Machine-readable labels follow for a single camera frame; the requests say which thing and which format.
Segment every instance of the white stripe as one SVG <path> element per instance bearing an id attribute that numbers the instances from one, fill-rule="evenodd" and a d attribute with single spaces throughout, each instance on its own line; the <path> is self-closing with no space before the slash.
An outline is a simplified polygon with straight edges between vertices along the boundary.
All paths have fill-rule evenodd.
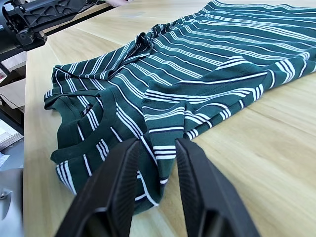
<path id="1" fill-rule="evenodd" d="M 153 146 L 154 150 L 174 150 L 176 146 Z"/>
<path id="2" fill-rule="evenodd" d="M 280 62 L 276 62 L 276 66 L 277 66 L 282 72 L 284 72 L 284 73 L 286 74 L 286 78 L 285 78 L 285 80 L 284 80 L 284 82 L 283 82 L 282 84 L 286 83 L 286 81 L 287 81 L 288 78 L 290 77 L 290 74 L 284 69 L 284 67 L 282 66 L 282 64 L 281 64 Z"/>
<path id="3" fill-rule="evenodd" d="M 70 91 L 71 91 L 72 93 L 74 93 L 74 89 L 73 89 L 72 85 L 69 83 L 68 79 L 66 79 L 66 74 L 65 74 L 65 81 L 67 82 Z"/>
<path id="4" fill-rule="evenodd" d="M 132 66 L 140 70 L 144 75 L 151 77 L 154 81 L 164 84 L 164 85 L 172 85 L 171 83 L 165 81 L 164 79 L 160 78 L 157 74 L 149 72 L 147 69 L 140 67 L 135 63 L 131 63 Z"/>
<path id="5" fill-rule="evenodd" d="M 197 64 L 191 63 L 191 62 L 186 61 L 186 60 L 183 60 L 183 59 L 181 59 L 181 58 L 179 58 L 179 57 L 177 57 L 177 56 L 165 54 L 165 53 L 163 53 L 163 52 L 161 52 L 161 51 L 155 50 L 154 48 L 153 48 L 153 51 L 155 51 L 156 53 L 160 53 L 160 54 L 162 54 L 162 55 L 164 55 L 164 56 L 166 56 L 166 57 L 169 57 L 169 58 L 176 58 L 176 59 L 178 59 L 179 61 L 184 62 L 184 63 L 186 63 L 186 64 L 190 64 L 190 65 L 192 65 L 192 66 L 194 66 L 194 67 L 202 68 L 202 69 L 206 70 L 207 72 L 210 71 L 209 68 L 206 68 L 206 67 L 203 67 L 203 66 L 201 66 L 201 65 L 197 65 Z M 219 54 L 214 54 L 214 55 L 220 56 L 220 57 L 223 57 L 223 58 L 228 58 L 228 57 L 226 57 L 226 56 L 222 56 L 222 55 L 219 55 Z M 178 78 L 178 77 L 176 77 L 175 75 L 172 75 L 172 74 L 168 74 L 168 75 L 170 75 L 170 76 L 176 78 L 177 80 L 182 80 L 181 78 Z"/>
<path id="6" fill-rule="evenodd" d="M 202 77 L 202 75 L 200 75 L 198 73 L 195 73 L 195 72 L 190 71 L 190 70 L 188 70 L 186 68 L 183 68 L 183 67 L 175 64 L 172 61 L 163 60 L 162 58 L 159 58 L 159 57 L 157 57 L 155 55 L 149 55 L 148 58 L 151 58 L 151 59 L 153 59 L 153 60 L 155 60 L 157 62 L 160 62 L 160 63 L 162 63 L 164 65 L 168 65 L 168 66 L 172 67 L 174 70 L 179 71 L 179 72 L 181 72 L 183 74 L 189 75 L 189 76 L 191 76 L 193 78 L 197 78 L 198 79 L 198 78 Z"/>
<path id="7" fill-rule="evenodd" d="M 168 156 L 156 156 L 156 159 L 175 159 L 176 155 L 168 155 Z"/>
<path id="8" fill-rule="evenodd" d="M 259 97 L 260 97 L 259 87 L 256 87 L 256 92 L 257 92 L 257 99 L 259 99 Z"/>
<path id="9" fill-rule="evenodd" d="M 68 161 L 65 161 L 65 171 L 66 171 L 67 176 L 68 176 L 68 181 L 69 181 L 69 185 L 71 187 L 71 190 L 73 191 L 73 194 L 76 195 L 77 193 L 76 193 L 76 190 L 74 187 L 73 178 L 72 178 L 70 170 L 69 170 Z"/>
<path id="10" fill-rule="evenodd" d="M 92 176 L 92 173 L 91 173 L 91 170 L 90 170 L 90 167 L 89 167 L 89 164 L 88 164 L 88 160 L 87 160 L 87 157 L 86 157 L 85 154 L 83 154 L 83 159 L 84 159 L 85 167 L 87 168 L 89 176 Z"/>
<path id="11" fill-rule="evenodd" d="M 145 121 L 149 121 L 149 120 L 156 120 L 156 119 L 164 119 L 164 118 L 168 118 L 168 117 L 172 117 L 172 116 L 175 116 L 175 115 L 184 115 L 184 111 L 178 111 L 178 112 L 175 112 L 173 114 L 169 114 L 169 115 L 165 115 L 165 116 L 160 116 L 160 117 L 154 117 L 154 118 L 145 118 Z"/>
<path id="12" fill-rule="evenodd" d="M 275 73 L 272 70 L 269 70 L 269 71 L 270 71 L 271 77 L 272 77 L 272 82 L 271 82 L 271 85 L 269 87 L 269 89 L 271 89 L 275 85 L 276 79 L 275 79 Z"/>
<path id="13" fill-rule="evenodd" d="M 150 129 L 150 130 L 149 130 L 149 133 L 152 133 L 152 132 L 160 132 L 160 131 L 170 131 L 170 130 L 176 130 L 176 129 L 183 130 L 183 127 L 164 127 L 164 128 L 155 128 L 155 129 Z"/>
<path id="14" fill-rule="evenodd" d="M 97 85 L 95 82 L 94 82 L 94 79 L 89 79 L 91 81 L 91 83 L 95 86 L 95 88 L 97 88 L 98 90 L 102 90 L 99 85 Z"/>
<path id="15" fill-rule="evenodd" d="M 196 34 L 196 35 L 200 35 L 200 36 L 206 36 L 207 39 L 209 39 L 209 37 L 214 37 L 214 38 L 217 38 L 217 39 L 234 39 L 234 40 L 237 40 L 237 41 L 240 41 L 240 42 L 248 42 L 248 43 L 253 43 L 253 44 L 258 44 L 258 45 L 260 45 L 260 44 L 268 44 L 268 45 L 270 45 L 271 44 L 270 42 L 267 42 L 267 41 L 258 41 L 258 40 L 254 40 L 254 39 L 249 39 L 249 36 L 251 36 L 251 35 L 248 35 L 248 34 L 245 34 L 245 33 L 241 33 L 241 32 L 238 32 L 238 34 L 246 35 L 247 38 L 234 36 L 233 35 L 234 33 L 233 32 L 229 32 L 229 31 L 216 31 L 216 30 L 213 30 L 213 29 L 203 29 L 203 28 L 199 28 L 196 25 L 191 25 L 191 27 L 195 27 L 195 28 L 197 28 L 200 31 L 193 31 L 189 26 L 184 26 L 184 28 L 187 30 L 188 33 Z M 212 33 L 204 33 L 201 30 L 212 31 L 212 32 L 228 32 L 230 34 L 218 35 L 218 34 L 212 34 Z M 277 47 L 282 48 L 282 49 L 287 49 L 287 50 L 294 51 L 294 52 L 302 52 L 303 51 L 303 49 L 300 49 L 300 48 L 297 48 L 297 47 L 294 47 L 294 46 L 291 46 L 291 45 L 288 45 L 288 44 L 285 44 L 285 43 L 281 43 L 281 42 L 273 42 L 273 44 L 275 46 L 277 46 Z"/>
<path id="16" fill-rule="evenodd" d="M 94 79 L 95 83 L 99 85 L 99 87 L 103 90 L 105 90 L 104 86 L 99 82 L 99 80 Z"/>
<path id="17" fill-rule="evenodd" d="M 292 72 L 289 69 L 288 65 L 284 61 L 281 61 L 280 63 L 282 64 L 283 68 L 285 69 L 286 73 L 288 74 L 288 76 L 286 77 L 286 80 L 283 82 L 283 83 L 287 83 L 288 81 L 290 81 L 290 78 L 292 77 Z"/>
<path id="18" fill-rule="evenodd" d="M 283 37 L 290 37 L 290 38 L 298 39 L 298 40 L 309 40 L 309 41 L 312 41 L 312 42 L 316 41 L 315 38 L 303 35 L 303 34 L 298 33 L 298 32 L 293 32 L 293 31 L 289 31 L 289 30 L 286 30 L 286 29 L 271 27 L 271 26 L 267 26 L 267 25 L 260 26 L 260 25 L 253 25 L 253 24 L 249 24 L 249 23 L 235 23 L 235 22 L 230 23 L 230 22 L 210 21 L 210 20 L 201 20 L 201 21 L 199 21 L 199 20 L 195 20 L 195 19 L 190 20 L 190 22 L 197 22 L 199 24 L 204 24 L 204 25 L 209 25 L 209 26 L 243 27 L 243 28 L 259 30 L 259 31 L 262 31 L 262 32 L 269 32 L 269 33 L 273 33 L 273 34 L 280 35 L 280 36 L 283 36 Z M 232 48 L 232 52 L 247 54 L 246 53 L 247 51 L 244 51 L 244 50 L 239 51 L 239 50 L 235 50 L 234 48 Z"/>
<path id="19" fill-rule="evenodd" d="M 91 119 L 91 117 L 90 117 L 90 114 L 87 113 L 86 115 L 87 115 L 87 118 L 88 118 L 88 120 L 89 120 L 89 122 L 90 122 L 91 128 L 92 128 L 92 130 L 94 131 L 94 130 L 95 130 L 95 127 L 94 127 L 94 123 L 92 122 L 92 119 Z"/>
<path id="20" fill-rule="evenodd" d="M 99 151 L 99 153 L 100 153 L 101 159 L 102 159 L 103 161 L 105 161 L 106 155 L 104 155 L 104 153 L 102 152 L 102 150 L 101 150 L 99 144 L 97 144 L 96 147 L 97 147 L 97 149 L 98 149 L 98 151 Z"/>
<path id="21" fill-rule="evenodd" d="M 140 179 L 141 179 L 141 181 L 142 181 L 143 188 L 144 188 L 145 194 L 146 194 L 146 196 L 147 196 L 147 199 L 148 199 L 154 206 L 158 206 L 159 204 L 156 203 L 156 202 L 152 199 L 152 197 L 150 196 L 150 194 L 149 194 L 149 192 L 148 192 L 148 189 L 147 189 L 147 187 L 146 187 L 146 183 L 145 183 L 145 181 L 144 181 L 144 178 L 143 178 L 141 172 L 138 171 L 138 173 L 139 173 L 139 175 L 140 175 Z"/>
<path id="22" fill-rule="evenodd" d="M 79 78 L 79 80 L 80 80 L 82 86 L 85 88 L 85 90 L 88 90 L 88 88 L 87 88 L 87 87 L 85 86 L 85 84 L 83 83 L 82 79 Z"/>
<path id="23" fill-rule="evenodd" d="M 65 180 L 64 180 L 63 175 L 62 175 L 61 172 L 60 172 L 60 167 L 59 167 L 59 165 L 56 166 L 56 169 L 57 169 L 57 173 L 58 173 L 58 176 L 60 177 L 61 182 L 63 182 L 63 184 L 64 184 L 66 187 L 68 187 L 68 185 L 66 184 L 66 182 L 65 182 Z"/>
<path id="24" fill-rule="evenodd" d="M 253 28 L 252 26 L 249 26 L 247 24 L 232 24 L 232 23 L 229 23 L 229 22 L 213 22 L 213 21 L 196 21 L 198 22 L 199 24 L 206 24 L 206 25 L 212 25 L 212 26 L 226 26 L 226 24 L 228 25 L 233 25 L 235 27 L 240 27 L 240 26 L 245 26 L 246 28 L 249 27 L 249 28 Z M 234 52 L 234 53 L 238 53 L 238 54 L 243 54 L 243 55 L 247 55 L 247 56 L 250 56 L 250 57 L 253 57 L 253 58 L 260 58 L 262 60 L 285 60 L 286 57 L 280 57 L 280 56 L 271 56 L 271 55 L 267 55 L 267 54 L 259 54 L 259 53 L 256 53 L 256 52 L 253 52 L 253 51 L 246 51 L 246 50 L 243 50 L 243 49 L 240 49 L 240 48 L 236 48 L 236 47 L 231 47 L 231 46 L 225 46 L 225 45 L 220 45 L 220 44 L 217 44 L 217 45 L 211 45 L 211 44 L 207 44 L 207 43 L 203 43 L 203 42 L 197 42 L 197 41 L 192 41 L 192 40 L 188 40 L 188 39 L 183 39 L 183 38 L 180 38 L 178 37 L 174 32 L 170 32 L 170 35 L 171 37 L 174 39 L 174 40 L 177 40 L 177 41 L 183 41 L 187 44 L 190 44 L 190 45 L 200 45 L 200 46 L 203 46 L 203 47 L 207 47 L 207 48 L 216 48 L 216 49 L 222 49 L 222 50 L 226 50 L 226 51 L 230 51 L 230 52 Z"/>
<path id="25" fill-rule="evenodd" d="M 73 82 L 73 80 L 71 79 L 71 77 L 69 77 L 68 80 L 69 80 L 70 84 L 73 86 L 74 91 L 78 91 L 76 86 L 75 86 L 75 84 L 74 84 L 74 82 Z"/>
<path id="26" fill-rule="evenodd" d="M 119 118 L 119 120 L 122 121 L 122 123 L 125 124 L 126 127 L 128 127 L 128 129 L 134 134 L 135 137 L 139 137 L 139 134 L 137 133 L 137 131 L 135 131 L 135 129 L 130 125 L 130 123 L 126 121 L 124 117 L 122 117 L 122 115 L 120 114 L 118 110 L 117 110 L 117 117 Z"/>
<path id="27" fill-rule="evenodd" d="M 198 131 L 195 128 L 193 128 L 192 131 L 195 133 L 195 135 L 197 137 L 198 136 Z"/>
<path id="28" fill-rule="evenodd" d="M 179 111 L 183 111 L 184 112 L 184 107 L 178 107 L 178 108 L 175 108 L 169 112 L 166 112 L 166 113 L 163 113 L 163 114 L 158 114 L 158 115 L 149 115 L 149 114 L 145 114 L 144 117 L 145 118 L 160 118 L 160 117 L 164 117 L 166 115 L 170 115 L 170 114 L 173 114 L 173 113 L 176 113 L 176 112 L 179 112 Z"/>
<path id="29" fill-rule="evenodd" d="M 200 80 L 183 80 L 183 81 L 181 81 L 181 83 L 212 85 L 212 84 L 221 84 L 221 83 L 226 83 L 226 82 L 232 82 L 232 81 L 256 78 L 256 77 L 260 77 L 260 76 L 263 76 L 263 75 L 266 75 L 266 74 L 267 74 L 267 72 L 262 72 L 262 73 L 257 73 L 257 74 L 254 74 L 254 75 L 243 76 L 243 77 L 240 77 L 240 78 L 234 78 L 234 79 L 229 79 L 229 80 L 217 80 L 217 81 L 211 81 L 211 82 L 205 82 L 205 81 L 200 81 Z"/>
<path id="30" fill-rule="evenodd" d="M 198 55 L 198 54 L 193 54 L 193 53 L 190 53 L 189 51 L 185 51 L 185 50 L 182 50 L 182 49 L 179 49 L 179 48 L 176 48 L 176 47 L 172 48 L 172 47 L 166 46 L 161 41 L 159 41 L 157 38 L 154 39 L 154 43 L 157 46 L 159 46 L 160 48 L 168 50 L 169 52 L 180 53 L 180 54 L 184 55 L 184 58 L 185 57 L 194 58 L 194 59 L 200 60 L 200 61 L 202 61 L 204 63 L 208 63 L 210 65 L 215 65 L 215 66 L 220 66 L 221 65 L 221 62 L 219 62 L 219 61 L 215 61 L 215 60 L 212 60 L 212 59 L 207 58 L 207 57 L 203 57 L 203 56 Z"/>
<path id="31" fill-rule="evenodd" d="M 152 150 L 149 148 L 146 140 L 144 139 L 144 136 L 141 136 L 140 139 L 142 140 L 144 146 L 146 147 L 147 151 L 149 152 L 149 154 L 151 155 L 152 159 L 154 160 L 155 164 L 157 165 L 157 160 L 156 157 L 154 156 Z"/>
<path id="32" fill-rule="evenodd" d="M 97 128 L 98 125 L 97 125 L 97 123 L 95 121 L 96 118 L 92 114 L 92 110 L 90 110 L 86 115 L 91 118 L 91 121 L 92 121 L 92 123 L 94 125 L 94 128 Z"/>
<path id="33" fill-rule="evenodd" d="M 86 102 L 86 104 L 89 104 L 89 101 L 86 99 L 86 97 L 84 95 L 80 95 L 80 97 L 82 98 L 83 101 Z"/>
<path id="34" fill-rule="evenodd" d="M 243 105 L 242 100 L 239 100 L 239 103 L 240 103 L 241 109 L 243 109 L 244 105 Z"/>
<path id="35" fill-rule="evenodd" d="M 144 82 L 143 80 L 141 80 L 140 78 L 138 78 L 137 76 L 135 76 L 135 74 L 129 69 L 129 68 L 125 68 L 125 70 L 128 70 L 129 73 L 138 81 L 140 81 L 142 84 L 144 84 L 145 87 L 149 87 L 148 84 L 146 82 Z"/>
<path id="36" fill-rule="evenodd" d="M 144 197 L 146 197 L 146 194 L 143 194 L 143 195 L 140 195 L 140 196 L 136 197 L 135 201 L 138 201 L 138 200 L 140 200 L 140 199 L 142 199 Z"/>
<path id="37" fill-rule="evenodd" d="M 79 127 L 78 124 L 77 124 L 77 128 L 78 128 L 78 132 L 79 132 L 79 135 L 80 135 L 80 137 L 81 137 L 81 140 L 84 141 L 83 134 L 82 134 L 81 129 L 80 129 L 80 127 Z"/>
<path id="38" fill-rule="evenodd" d="M 116 106 L 117 106 L 118 111 L 121 113 L 121 115 L 124 116 L 136 129 L 136 132 L 140 135 L 139 137 L 143 136 L 143 132 L 138 127 L 137 123 L 135 123 L 135 121 L 130 116 L 128 116 L 117 103 L 116 103 Z"/>
<path id="39" fill-rule="evenodd" d="M 56 79 L 56 81 L 57 81 L 57 84 L 58 84 L 59 87 L 60 87 L 60 93 L 61 93 L 61 94 L 64 94 L 64 93 L 63 93 L 63 87 L 61 86 L 59 80 L 57 79 L 57 72 L 58 72 L 58 70 L 56 70 L 56 72 L 55 72 L 55 79 Z"/>
<path id="40" fill-rule="evenodd" d="M 101 100 L 98 97 L 95 97 L 97 99 L 97 101 L 100 103 L 101 107 L 103 108 L 103 104 L 101 102 Z"/>
<path id="41" fill-rule="evenodd" d="M 117 137 L 119 142 L 122 142 L 123 140 L 119 137 L 118 133 L 112 128 L 110 127 L 110 129 L 112 130 L 112 132 L 114 133 L 114 135 Z"/>
<path id="42" fill-rule="evenodd" d="M 104 142 L 104 140 L 103 140 L 103 139 L 101 139 L 101 143 L 102 143 L 102 145 L 103 145 L 103 146 L 104 146 L 104 148 L 105 148 L 106 154 L 108 154 L 108 153 L 109 153 L 109 148 L 108 148 L 108 145 Z"/>
<path id="43" fill-rule="evenodd" d="M 191 135 L 191 133 L 189 132 L 186 132 L 187 136 L 189 137 L 189 140 L 192 140 L 193 139 L 193 136 Z"/>
<path id="44" fill-rule="evenodd" d="M 285 60 L 285 63 L 288 65 L 290 71 L 292 72 L 292 76 L 289 80 L 289 81 L 291 81 L 295 77 L 296 71 L 295 71 L 295 68 L 293 67 L 293 64 L 288 59 Z"/>
<path id="45" fill-rule="evenodd" d="M 131 84 L 128 79 L 123 74 L 117 74 L 117 78 L 121 79 L 126 87 L 132 92 L 136 97 L 143 99 L 144 93 L 141 92 L 137 87 Z"/>
<path id="46" fill-rule="evenodd" d="M 299 78 L 303 75 L 304 70 L 305 70 L 305 68 L 306 68 L 306 66 L 307 66 L 307 64 L 306 64 L 306 61 L 305 61 L 305 60 L 303 60 L 303 63 L 304 63 L 304 66 L 303 66 L 303 68 L 302 68 L 302 70 L 301 70 L 300 75 L 298 76 Z"/>
<path id="47" fill-rule="evenodd" d="M 224 69 L 224 68 L 230 68 L 230 67 L 237 66 L 237 65 L 243 64 L 243 63 L 249 63 L 249 62 L 246 61 L 246 60 L 237 60 L 237 61 L 234 62 L 234 63 L 226 64 L 226 65 L 224 65 L 224 66 L 219 66 L 219 67 L 217 67 L 215 70 Z"/>
<path id="48" fill-rule="evenodd" d="M 225 110 L 223 110 L 222 113 L 225 115 L 225 118 L 227 119 L 228 118 L 228 113 Z"/>
<path id="49" fill-rule="evenodd" d="M 81 97 L 80 97 L 80 96 L 77 96 L 77 98 L 78 98 L 79 101 L 81 102 L 82 106 L 83 106 L 83 107 L 86 107 L 86 104 L 82 101 Z"/>
<path id="50" fill-rule="evenodd" d="M 166 184 L 168 182 L 168 179 L 160 180 L 161 184 Z"/>
<path id="51" fill-rule="evenodd" d="M 143 116 L 143 113 L 139 110 L 139 108 L 136 107 L 133 103 L 131 103 L 131 102 L 127 99 L 127 97 L 124 95 L 124 93 L 122 92 L 122 90 L 120 89 L 120 87 L 119 87 L 118 85 L 116 85 L 116 84 L 114 84 L 114 83 L 112 83 L 112 82 L 110 82 L 110 81 L 108 81 L 108 83 L 111 84 L 111 85 L 116 86 L 117 89 L 119 90 L 119 92 L 121 93 L 121 95 L 123 96 L 124 100 L 125 100 L 128 104 L 130 104 L 141 116 Z"/>
<path id="52" fill-rule="evenodd" d="M 98 119 L 97 119 L 97 116 L 96 116 L 95 113 L 94 113 L 94 110 L 91 109 L 89 112 L 92 114 L 92 117 L 94 118 L 94 122 L 96 123 L 96 126 L 95 126 L 95 127 L 99 126 L 99 121 L 98 121 Z"/>
<path id="53" fill-rule="evenodd" d="M 186 115 L 184 116 L 184 119 L 189 119 L 199 125 L 203 124 L 203 122 L 201 120 L 198 120 L 197 118 L 193 117 L 192 115 Z"/>
<path id="54" fill-rule="evenodd" d="M 262 86 L 262 84 L 259 84 L 259 89 L 260 89 L 260 96 L 262 96 L 262 94 L 263 94 L 263 86 Z"/>
<path id="55" fill-rule="evenodd" d="M 155 151 L 155 155 L 165 155 L 165 154 L 172 154 L 176 153 L 176 151 Z"/>
<path id="56" fill-rule="evenodd" d="M 223 121 L 226 119 L 225 115 L 223 114 L 223 112 L 219 112 L 220 116 L 222 116 Z"/>
<path id="57" fill-rule="evenodd" d="M 63 176 L 63 179 L 64 179 L 64 181 L 66 183 L 66 186 L 68 187 L 68 189 L 71 190 L 70 185 L 69 185 L 69 181 L 68 181 L 68 179 L 66 177 L 66 174 L 65 174 L 64 163 L 63 162 L 60 164 L 60 170 L 61 170 L 61 174 Z"/>
<path id="58" fill-rule="evenodd" d="M 209 128 L 213 127 L 213 125 L 212 125 L 212 123 L 210 121 L 206 121 L 206 123 L 208 124 Z"/>

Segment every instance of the black robotic arm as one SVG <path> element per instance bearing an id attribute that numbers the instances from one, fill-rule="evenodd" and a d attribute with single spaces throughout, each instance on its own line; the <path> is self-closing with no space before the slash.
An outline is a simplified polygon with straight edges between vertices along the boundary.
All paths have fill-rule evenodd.
<path id="1" fill-rule="evenodd" d="M 0 0 L 0 54 L 45 44 L 43 30 L 70 21 L 98 0 Z"/>

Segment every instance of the paper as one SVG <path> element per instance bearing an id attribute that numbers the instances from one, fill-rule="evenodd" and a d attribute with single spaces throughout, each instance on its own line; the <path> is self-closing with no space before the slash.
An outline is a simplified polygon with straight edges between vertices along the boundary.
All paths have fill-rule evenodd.
<path id="1" fill-rule="evenodd" d="M 10 155 L 4 155 L 0 152 L 0 168 L 6 162 Z"/>

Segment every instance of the knit fabric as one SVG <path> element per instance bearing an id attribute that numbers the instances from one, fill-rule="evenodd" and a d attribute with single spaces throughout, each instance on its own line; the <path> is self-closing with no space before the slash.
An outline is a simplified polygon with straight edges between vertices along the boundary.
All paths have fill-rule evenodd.
<path id="1" fill-rule="evenodd" d="M 174 140 L 193 139 L 265 91 L 315 72 L 315 36 L 315 9 L 212 1 L 113 52 L 55 66 L 44 100 L 62 116 L 51 156 L 58 177 L 76 194 L 111 148 L 137 137 L 135 211 L 158 205 Z"/>

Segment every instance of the striped shirt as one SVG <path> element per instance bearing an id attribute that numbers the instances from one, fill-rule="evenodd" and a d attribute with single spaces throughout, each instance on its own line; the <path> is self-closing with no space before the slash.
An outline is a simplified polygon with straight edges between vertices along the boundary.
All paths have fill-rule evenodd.
<path id="1" fill-rule="evenodd" d="M 316 9 L 210 2 L 103 56 L 55 66 L 45 108 L 62 116 L 51 159 L 74 193 L 111 148 L 139 138 L 136 212 L 158 205 L 176 156 L 274 87 L 316 71 Z"/>

